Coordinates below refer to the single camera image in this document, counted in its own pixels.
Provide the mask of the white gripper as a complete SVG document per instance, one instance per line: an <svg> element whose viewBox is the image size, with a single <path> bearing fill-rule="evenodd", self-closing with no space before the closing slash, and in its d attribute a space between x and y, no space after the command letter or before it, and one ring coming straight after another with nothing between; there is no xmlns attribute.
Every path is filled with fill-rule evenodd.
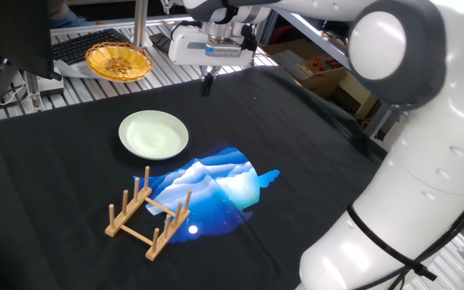
<svg viewBox="0 0 464 290"><path fill-rule="evenodd" d="M255 50L241 46L234 38L207 34L202 28L179 26L172 31L168 57L178 65L213 66L201 77L200 95L208 97L220 66L243 66L249 63Z"/></svg>

